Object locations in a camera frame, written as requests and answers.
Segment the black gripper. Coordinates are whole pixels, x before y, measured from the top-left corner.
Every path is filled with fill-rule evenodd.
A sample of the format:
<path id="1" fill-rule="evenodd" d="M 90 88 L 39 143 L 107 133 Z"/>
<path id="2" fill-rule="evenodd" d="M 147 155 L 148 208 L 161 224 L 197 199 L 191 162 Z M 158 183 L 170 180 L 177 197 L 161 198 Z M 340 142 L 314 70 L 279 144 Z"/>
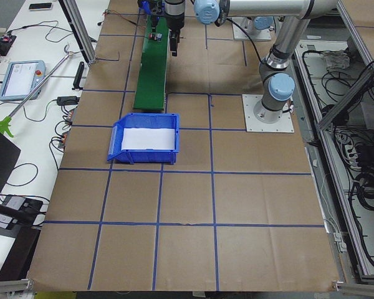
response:
<path id="1" fill-rule="evenodd" d="M 162 6 L 152 6 L 151 8 L 151 24 L 158 25 L 160 18 L 164 16 L 164 8 Z"/>
<path id="2" fill-rule="evenodd" d="M 178 40 L 185 24 L 185 0 L 165 0 L 166 23 L 170 30 L 170 51 L 173 57 L 178 55 Z"/>

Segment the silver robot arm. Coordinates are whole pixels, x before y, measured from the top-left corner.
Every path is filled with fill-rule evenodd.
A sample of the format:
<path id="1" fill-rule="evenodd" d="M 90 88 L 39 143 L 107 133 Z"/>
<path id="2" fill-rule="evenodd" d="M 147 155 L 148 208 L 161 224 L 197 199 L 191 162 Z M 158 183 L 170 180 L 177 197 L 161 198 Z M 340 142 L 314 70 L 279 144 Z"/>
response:
<path id="1" fill-rule="evenodd" d="M 149 0 L 148 8 L 151 16 L 151 26 L 156 27 L 161 17 L 164 16 L 165 8 L 161 0 Z"/>
<path id="2" fill-rule="evenodd" d="M 259 68 L 283 71 L 309 22 L 336 1 L 218 1 L 228 18 L 202 24 L 185 2 L 178 56 L 170 57 L 167 93 L 262 93 Z"/>

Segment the blue bin at arm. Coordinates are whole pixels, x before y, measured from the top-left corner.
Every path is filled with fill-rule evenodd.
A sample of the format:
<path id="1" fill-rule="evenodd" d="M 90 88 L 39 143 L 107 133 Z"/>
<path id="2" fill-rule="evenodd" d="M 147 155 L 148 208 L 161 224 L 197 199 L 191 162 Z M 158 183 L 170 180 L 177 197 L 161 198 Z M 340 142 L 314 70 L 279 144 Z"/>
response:
<path id="1" fill-rule="evenodd" d="M 179 150 L 179 114 L 128 113 L 112 126 L 107 160 L 175 164 Z"/>
<path id="2" fill-rule="evenodd" d="M 138 0 L 138 7 L 142 9 L 147 15 L 151 15 L 150 2 L 147 0 Z"/>

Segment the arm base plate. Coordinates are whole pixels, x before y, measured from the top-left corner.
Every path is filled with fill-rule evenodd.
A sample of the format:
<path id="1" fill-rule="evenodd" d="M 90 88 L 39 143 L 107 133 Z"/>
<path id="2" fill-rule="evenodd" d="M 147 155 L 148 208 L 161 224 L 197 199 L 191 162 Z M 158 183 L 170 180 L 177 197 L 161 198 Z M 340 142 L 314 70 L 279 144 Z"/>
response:
<path id="1" fill-rule="evenodd" d="M 262 105 L 262 95 L 242 94 L 246 131 L 250 133 L 294 133 L 287 104 L 272 112 Z"/>

